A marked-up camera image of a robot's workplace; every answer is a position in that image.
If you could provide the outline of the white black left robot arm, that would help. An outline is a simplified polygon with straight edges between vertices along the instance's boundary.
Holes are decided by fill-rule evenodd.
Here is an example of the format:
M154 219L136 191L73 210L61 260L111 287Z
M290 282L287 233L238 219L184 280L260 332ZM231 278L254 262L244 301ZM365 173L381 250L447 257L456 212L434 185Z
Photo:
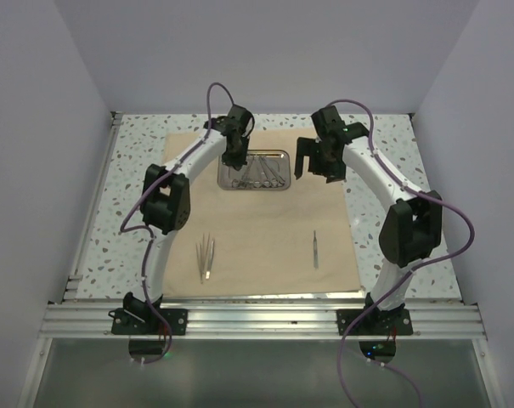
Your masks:
M232 105L225 116L210 118L204 131L185 150L164 165L151 165L144 175L143 193L128 217L139 210L142 228L150 232L145 250L140 287L125 295L122 307L110 312L115 335L170 334L166 313L159 310L167 259L178 231L188 222L190 184L220 159L236 170L246 164L252 113Z

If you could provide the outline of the steel hemostat clamp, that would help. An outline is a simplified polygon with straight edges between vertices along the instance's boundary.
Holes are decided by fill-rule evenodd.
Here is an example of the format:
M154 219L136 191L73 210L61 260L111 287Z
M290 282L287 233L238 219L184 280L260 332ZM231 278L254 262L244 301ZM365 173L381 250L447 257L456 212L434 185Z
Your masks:
M231 186L235 190L245 190L248 188L248 185L250 184L250 171L251 171L251 165L248 164L246 166L246 169L242 172L241 176L239 178L235 178L232 180Z

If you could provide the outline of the steel surgical scissors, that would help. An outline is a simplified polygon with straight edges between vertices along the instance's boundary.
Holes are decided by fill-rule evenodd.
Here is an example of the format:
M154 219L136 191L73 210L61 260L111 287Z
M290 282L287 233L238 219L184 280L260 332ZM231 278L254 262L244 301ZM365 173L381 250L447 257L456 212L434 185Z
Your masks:
M254 175L251 177L253 186L255 188L269 188L271 185L270 179L268 178L268 174L263 167L262 157L259 155L254 155L253 160L251 162L251 170L254 172Z
M270 176L267 175L267 181L273 188L283 188L286 186L285 179L280 175L279 172L277 172L270 166L268 160L265 157L261 157L260 162L263 171L266 173L270 173Z

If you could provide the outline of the blunt steel forceps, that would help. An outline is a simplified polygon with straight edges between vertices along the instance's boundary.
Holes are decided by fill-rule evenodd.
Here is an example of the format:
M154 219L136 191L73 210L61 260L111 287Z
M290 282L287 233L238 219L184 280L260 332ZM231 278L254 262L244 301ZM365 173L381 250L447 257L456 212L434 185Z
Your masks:
M211 277L214 252L215 252L215 239L209 238L208 242L206 244L206 252L205 252L205 257L204 257L203 276L204 276L205 281L208 281Z

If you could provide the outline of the steel instrument tray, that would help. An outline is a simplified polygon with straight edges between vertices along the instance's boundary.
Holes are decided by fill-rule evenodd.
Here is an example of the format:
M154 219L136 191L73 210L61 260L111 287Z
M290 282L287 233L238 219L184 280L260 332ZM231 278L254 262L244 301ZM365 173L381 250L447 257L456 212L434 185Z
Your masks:
M227 167L220 163L218 165L217 170L217 185L222 190L230 190L234 191L235 189L231 186L233 179L238 179L242 172L246 169L248 164L251 165L254 155L259 155L260 157L265 157L270 166L280 173L280 175L285 179L286 186L283 188L273 188L271 185L269 188L255 188L252 183L251 177L254 175L254 172L250 171L250 184L248 188L245 190L264 190L264 191L283 191L287 190L291 186L291 162L288 153L284 150L248 150L247 153L247 164L243 166L240 170L235 170L232 167Z

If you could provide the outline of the beige cloth wrap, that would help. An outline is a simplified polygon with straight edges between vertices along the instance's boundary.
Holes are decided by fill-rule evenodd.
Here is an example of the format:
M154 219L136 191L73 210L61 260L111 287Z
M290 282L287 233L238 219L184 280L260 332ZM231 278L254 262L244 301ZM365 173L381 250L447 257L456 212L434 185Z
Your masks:
M344 186L305 173L283 191L222 190L219 160L190 186L191 212L164 273L167 297L350 292L361 287ZM313 267L317 231L319 269ZM209 280L200 282L196 244L215 239Z

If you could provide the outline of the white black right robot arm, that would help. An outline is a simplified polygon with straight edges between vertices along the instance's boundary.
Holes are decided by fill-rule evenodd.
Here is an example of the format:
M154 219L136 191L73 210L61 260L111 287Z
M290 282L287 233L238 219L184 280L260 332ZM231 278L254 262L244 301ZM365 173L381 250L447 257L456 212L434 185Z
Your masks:
M316 138L299 138L294 175L323 176L327 182L343 181L354 170L371 189L386 212L378 237L384 257L381 273L366 295L364 311L348 319L348 334L379 334L402 322L405 295L413 269L430 257L441 243L443 211L440 195L418 197L419 187L388 159L369 146L370 131L360 122L346 124L337 108L326 106L311 115Z

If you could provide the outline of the pointed steel tweezers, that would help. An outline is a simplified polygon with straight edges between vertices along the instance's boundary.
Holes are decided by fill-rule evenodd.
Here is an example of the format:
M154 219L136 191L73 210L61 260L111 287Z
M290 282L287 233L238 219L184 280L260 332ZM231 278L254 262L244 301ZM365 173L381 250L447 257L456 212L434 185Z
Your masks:
M207 240L206 235L203 234L199 242L196 244L196 258L199 270L200 282L203 283L206 273L206 255L207 255Z

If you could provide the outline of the steel scalpel handle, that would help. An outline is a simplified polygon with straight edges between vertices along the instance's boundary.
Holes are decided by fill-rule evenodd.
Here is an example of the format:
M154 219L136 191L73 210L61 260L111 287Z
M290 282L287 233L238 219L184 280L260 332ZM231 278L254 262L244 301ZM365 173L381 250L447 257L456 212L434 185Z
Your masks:
M313 231L313 267L319 269L319 247L316 230Z

